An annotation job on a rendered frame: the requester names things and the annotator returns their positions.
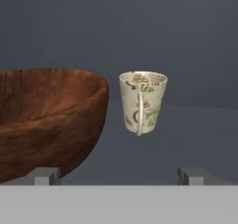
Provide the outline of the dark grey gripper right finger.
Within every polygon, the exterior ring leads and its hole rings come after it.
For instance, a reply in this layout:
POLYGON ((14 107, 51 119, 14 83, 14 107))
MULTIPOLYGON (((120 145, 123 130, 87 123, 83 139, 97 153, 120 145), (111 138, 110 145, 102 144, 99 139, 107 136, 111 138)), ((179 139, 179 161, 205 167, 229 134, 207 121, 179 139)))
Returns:
POLYGON ((233 182, 224 178, 218 178, 202 167, 198 166, 181 166, 178 168, 178 184, 179 185, 232 185, 233 182))

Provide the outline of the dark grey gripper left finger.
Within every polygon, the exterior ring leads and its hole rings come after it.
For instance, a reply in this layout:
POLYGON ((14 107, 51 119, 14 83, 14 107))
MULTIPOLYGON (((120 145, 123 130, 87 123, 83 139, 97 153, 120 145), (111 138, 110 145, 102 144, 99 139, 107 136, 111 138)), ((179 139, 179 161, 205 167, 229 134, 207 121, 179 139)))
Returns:
POLYGON ((59 184, 60 169, 58 167, 37 167, 24 177, 4 182, 4 185, 50 186, 59 184))

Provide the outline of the brown wooden bowl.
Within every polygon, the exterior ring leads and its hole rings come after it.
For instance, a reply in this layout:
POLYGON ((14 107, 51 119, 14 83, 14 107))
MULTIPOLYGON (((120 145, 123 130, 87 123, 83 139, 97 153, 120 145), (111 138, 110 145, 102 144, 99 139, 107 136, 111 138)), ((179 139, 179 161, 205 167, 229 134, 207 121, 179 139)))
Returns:
POLYGON ((109 90, 105 78, 78 69, 0 72, 0 183, 38 167, 71 173, 99 141, 109 90))

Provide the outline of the white printed mug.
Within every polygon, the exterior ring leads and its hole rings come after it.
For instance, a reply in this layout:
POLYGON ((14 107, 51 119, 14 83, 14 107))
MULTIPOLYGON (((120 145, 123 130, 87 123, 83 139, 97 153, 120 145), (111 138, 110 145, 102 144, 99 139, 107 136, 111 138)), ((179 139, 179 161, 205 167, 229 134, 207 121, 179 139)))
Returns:
POLYGON ((168 78, 158 72, 124 72, 119 85, 126 128, 138 136, 156 126, 168 78))

